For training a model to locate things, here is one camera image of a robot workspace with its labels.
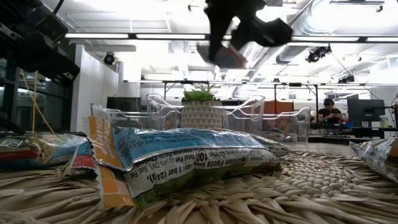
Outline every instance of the textured white pot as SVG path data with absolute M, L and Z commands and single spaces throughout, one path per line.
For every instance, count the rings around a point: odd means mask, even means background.
M 223 128 L 225 109 L 219 101 L 184 101 L 181 109 L 181 128 Z

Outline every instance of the plastic basket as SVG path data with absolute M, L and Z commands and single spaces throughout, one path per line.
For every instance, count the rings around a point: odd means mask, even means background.
M 119 127 L 148 129 L 148 117 L 145 112 L 122 112 L 120 110 L 103 108 L 101 105 L 91 104 L 91 115 L 103 118 Z
M 203 103 L 175 106 L 158 94 L 147 95 L 148 125 L 156 130 L 198 126 L 260 135 L 263 111 L 263 96 L 252 96 L 239 106 L 209 106 Z
M 281 142 L 308 143 L 311 108 L 281 114 L 264 114 L 261 136 Z

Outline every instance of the woven mat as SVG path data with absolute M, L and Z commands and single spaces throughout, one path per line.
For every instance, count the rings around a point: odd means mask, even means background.
M 293 152 L 284 170 L 204 185 L 147 208 L 99 211 L 92 179 L 0 173 L 0 223 L 397 223 L 398 185 L 356 158 Z

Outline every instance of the person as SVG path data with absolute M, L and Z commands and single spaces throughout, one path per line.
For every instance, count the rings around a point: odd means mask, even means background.
M 318 112 L 319 122 L 327 121 L 331 124 L 338 124 L 341 118 L 341 111 L 333 108 L 335 106 L 335 102 L 332 99 L 325 99 L 323 105 L 325 108 L 320 109 Z

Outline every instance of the potted plant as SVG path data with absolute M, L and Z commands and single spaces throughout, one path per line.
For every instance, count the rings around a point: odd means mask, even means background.
M 225 109 L 210 91 L 200 85 L 199 90 L 185 91 L 182 99 L 181 128 L 223 128 Z

